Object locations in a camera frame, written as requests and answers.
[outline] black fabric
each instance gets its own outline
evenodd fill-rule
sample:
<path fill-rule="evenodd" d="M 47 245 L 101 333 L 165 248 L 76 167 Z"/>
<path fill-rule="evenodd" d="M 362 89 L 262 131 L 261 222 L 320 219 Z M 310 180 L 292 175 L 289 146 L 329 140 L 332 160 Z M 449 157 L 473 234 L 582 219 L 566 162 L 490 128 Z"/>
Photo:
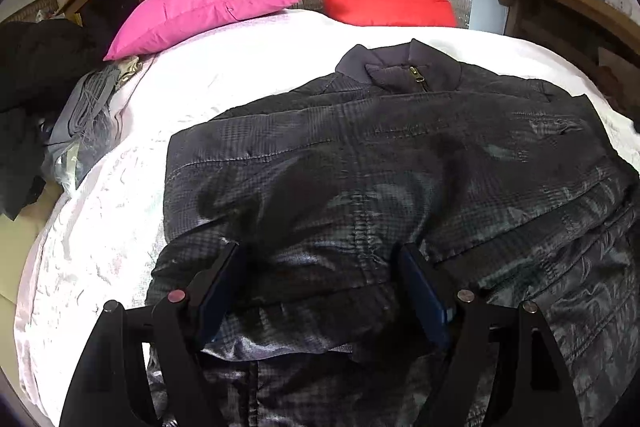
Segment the black fabric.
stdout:
<path fill-rule="evenodd" d="M 101 65 L 104 45 L 66 19 L 0 25 L 0 112 L 62 110 L 81 76 Z"/>
<path fill-rule="evenodd" d="M 15 219 L 38 199 L 44 188 L 38 176 L 43 159 L 36 122 L 21 108 L 0 113 L 0 215 Z"/>
<path fill-rule="evenodd" d="M 227 420 L 410 425 L 441 362 L 390 264 L 415 242 L 489 302 L 539 304 L 596 426 L 636 367 L 637 215 L 638 174 L 587 97 L 417 41 L 356 46 L 333 74 L 172 137 L 147 300 L 239 241 L 248 279 L 200 355 Z M 149 378 L 170 425 L 154 357 Z"/>

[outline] white bed sheet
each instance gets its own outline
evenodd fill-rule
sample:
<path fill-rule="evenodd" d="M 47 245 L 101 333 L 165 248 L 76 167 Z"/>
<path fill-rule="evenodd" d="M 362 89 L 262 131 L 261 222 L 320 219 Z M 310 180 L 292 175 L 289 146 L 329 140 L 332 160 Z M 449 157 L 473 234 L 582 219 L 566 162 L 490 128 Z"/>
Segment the white bed sheet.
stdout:
<path fill-rule="evenodd" d="M 500 74 L 586 93 L 618 153 L 640 170 L 640 137 L 596 87 L 529 42 L 458 28 L 357 27 L 286 10 L 196 36 L 155 57 L 120 114 L 119 145 L 87 175 L 34 245 L 21 281 L 15 335 L 22 385 L 55 425 L 84 344 L 108 299 L 143 305 L 164 247 L 162 192 L 172 134 L 228 108 L 334 70 L 352 46 L 415 38 Z"/>

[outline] zipper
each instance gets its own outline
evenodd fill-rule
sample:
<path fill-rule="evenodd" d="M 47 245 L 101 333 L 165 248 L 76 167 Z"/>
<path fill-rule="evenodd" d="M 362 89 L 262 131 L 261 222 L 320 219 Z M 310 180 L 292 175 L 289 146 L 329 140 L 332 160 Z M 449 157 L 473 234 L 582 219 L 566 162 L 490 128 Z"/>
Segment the zipper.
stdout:
<path fill-rule="evenodd" d="M 418 71 L 413 66 L 409 67 L 409 71 L 411 71 L 411 74 L 414 76 L 415 81 L 422 86 L 424 92 L 428 92 L 427 85 L 424 83 L 424 77 L 420 74 L 420 71 Z"/>

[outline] pink pillow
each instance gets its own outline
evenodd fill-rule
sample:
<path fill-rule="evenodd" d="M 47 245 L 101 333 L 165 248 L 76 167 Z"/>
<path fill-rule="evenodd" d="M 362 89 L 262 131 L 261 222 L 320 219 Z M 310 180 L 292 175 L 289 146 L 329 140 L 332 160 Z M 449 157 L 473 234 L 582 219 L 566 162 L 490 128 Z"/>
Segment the pink pillow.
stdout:
<path fill-rule="evenodd" d="M 207 30 L 273 13 L 298 0 L 144 0 L 113 39 L 104 60 L 161 52 Z"/>

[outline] bolt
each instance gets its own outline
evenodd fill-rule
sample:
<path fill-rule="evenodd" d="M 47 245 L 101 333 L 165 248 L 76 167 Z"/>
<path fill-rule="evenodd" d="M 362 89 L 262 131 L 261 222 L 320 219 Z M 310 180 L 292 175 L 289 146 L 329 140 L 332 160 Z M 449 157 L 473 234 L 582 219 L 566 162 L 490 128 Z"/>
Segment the bolt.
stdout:
<path fill-rule="evenodd" d="M 533 302 L 533 301 L 524 301 L 522 303 L 522 308 L 524 309 L 524 311 L 526 311 L 527 313 L 535 313 L 538 311 L 538 305 Z"/>
<path fill-rule="evenodd" d="M 184 292 L 184 290 L 173 290 L 172 292 L 169 292 L 169 295 L 167 295 L 166 298 L 169 300 L 169 302 L 175 304 L 184 301 L 184 298 L 186 296 L 187 294 Z"/>
<path fill-rule="evenodd" d="M 474 293 L 471 290 L 460 290 L 458 292 L 458 299 L 460 299 L 463 302 L 469 303 L 471 302 L 473 299 L 475 299 L 476 296 L 474 295 Z"/>
<path fill-rule="evenodd" d="M 112 313 L 118 309 L 118 301 L 107 301 L 104 303 L 102 309 L 107 313 Z"/>

